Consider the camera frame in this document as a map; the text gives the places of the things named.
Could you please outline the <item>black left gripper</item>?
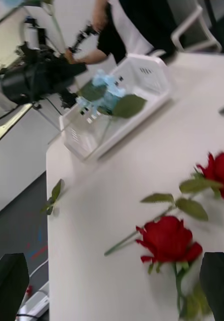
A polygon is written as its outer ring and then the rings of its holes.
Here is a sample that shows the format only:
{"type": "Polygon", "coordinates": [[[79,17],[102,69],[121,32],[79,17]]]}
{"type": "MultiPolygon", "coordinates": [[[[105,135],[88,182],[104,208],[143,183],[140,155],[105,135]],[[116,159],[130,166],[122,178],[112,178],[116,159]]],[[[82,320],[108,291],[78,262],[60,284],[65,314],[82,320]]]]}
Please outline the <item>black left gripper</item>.
{"type": "Polygon", "coordinates": [[[63,55],[36,53],[28,60],[28,90],[30,97],[60,93],[76,76],[87,71],[84,63],[69,64],[63,55]]]}

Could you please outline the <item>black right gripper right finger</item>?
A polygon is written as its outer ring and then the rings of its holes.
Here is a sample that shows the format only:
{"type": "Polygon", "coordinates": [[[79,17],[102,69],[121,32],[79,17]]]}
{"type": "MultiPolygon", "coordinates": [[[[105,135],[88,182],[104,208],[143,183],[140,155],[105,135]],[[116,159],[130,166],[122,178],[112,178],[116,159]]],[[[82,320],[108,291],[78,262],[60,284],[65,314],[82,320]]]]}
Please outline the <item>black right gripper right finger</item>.
{"type": "Polygon", "coordinates": [[[206,252],[199,280],[215,320],[224,320],[224,253],[206,252]]]}

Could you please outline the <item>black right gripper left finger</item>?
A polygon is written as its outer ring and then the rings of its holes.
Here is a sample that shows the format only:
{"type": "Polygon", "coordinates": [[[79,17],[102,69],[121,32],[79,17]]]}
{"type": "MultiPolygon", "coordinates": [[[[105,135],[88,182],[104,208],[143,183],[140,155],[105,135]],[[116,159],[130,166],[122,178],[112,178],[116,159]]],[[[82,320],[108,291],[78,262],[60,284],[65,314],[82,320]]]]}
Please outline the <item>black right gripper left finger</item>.
{"type": "Polygon", "coordinates": [[[29,280],[23,253],[5,254],[0,259],[0,320],[16,319],[29,280]]]}

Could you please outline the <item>person's hand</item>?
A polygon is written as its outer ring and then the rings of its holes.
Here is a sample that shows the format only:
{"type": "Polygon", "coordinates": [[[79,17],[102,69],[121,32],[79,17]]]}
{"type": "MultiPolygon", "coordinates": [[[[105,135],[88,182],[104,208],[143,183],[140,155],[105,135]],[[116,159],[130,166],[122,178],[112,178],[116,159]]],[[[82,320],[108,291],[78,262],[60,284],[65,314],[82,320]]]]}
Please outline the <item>person's hand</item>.
{"type": "Polygon", "coordinates": [[[66,58],[69,64],[77,64],[76,59],[73,57],[73,54],[68,48],[65,50],[64,57],[66,58]]]}

